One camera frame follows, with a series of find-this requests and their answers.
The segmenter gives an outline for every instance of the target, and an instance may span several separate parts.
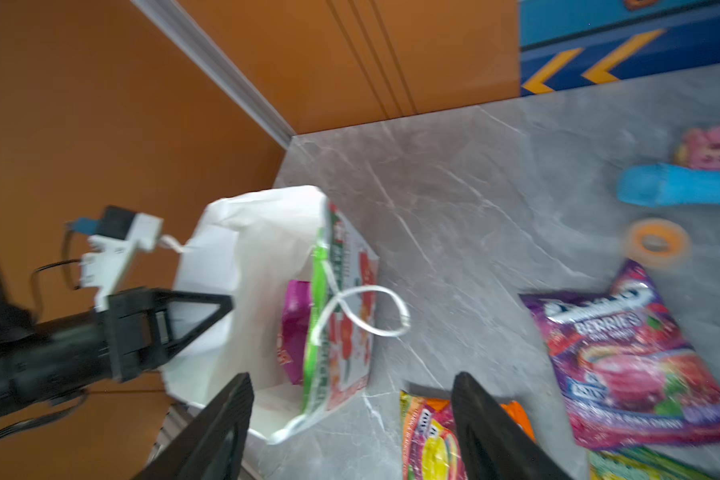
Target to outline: yellow arrow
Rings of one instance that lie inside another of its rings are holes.
[[[582,73],[581,76],[596,84],[615,82],[618,78],[613,76],[610,71],[619,63],[627,60],[642,47],[653,42],[656,37],[664,32],[666,32],[666,30],[664,28],[660,28],[658,30],[653,30],[652,32],[633,35],[629,40],[619,45],[616,50],[592,65],[589,70]]]
[[[566,50],[560,52],[552,60],[549,60],[545,66],[539,69],[538,72],[534,73],[533,76],[528,78],[528,81],[523,84],[523,88],[528,91],[532,91],[535,94],[548,94],[552,90],[544,84],[550,77],[556,74],[562,67],[566,66],[568,62],[576,58],[576,56],[584,50],[583,48],[574,48],[573,50]]]

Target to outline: purple candy bag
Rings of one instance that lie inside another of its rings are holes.
[[[547,343],[580,446],[720,442],[720,386],[643,267],[609,293],[521,295]]]
[[[301,385],[304,381],[304,347],[311,310],[309,282],[288,282],[286,304],[282,308],[282,322],[277,335],[277,361],[286,370],[293,385]]]

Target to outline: gray marble surface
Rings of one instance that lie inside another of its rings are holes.
[[[693,242],[651,272],[720,382],[720,206],[622,204],[616,178],[667,160],[681,133],[720,124],[720,65],[301,135],[276,186],[324,189],[381,256],[380,282],[413,329],[374,344],[367,391],[280,446],[250,439],[265,478],[400,479],[398,392],[449,388],[462,370],[518,398],[546,450],[587,478],[540,334],[518,294],[602,291],[631,222],[662,216]],[[378,324],[392,326],[381,302]],[[720,445],[664,448],[720,475]]]

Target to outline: purple package inside bag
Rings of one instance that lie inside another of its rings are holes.
[[[286,305],[282,308],[282,322],[277,336],[277,361],[286,370],[293,385],[301,385],[304,381],[304,347],[311,311],[309,282],[288,282]]]

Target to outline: roll of clear tape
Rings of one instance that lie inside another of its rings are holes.
[[[663,218],[645,218],[630,226],[624,253],[649,268],[669,268],[688,257],[691,239],[678,224]]]

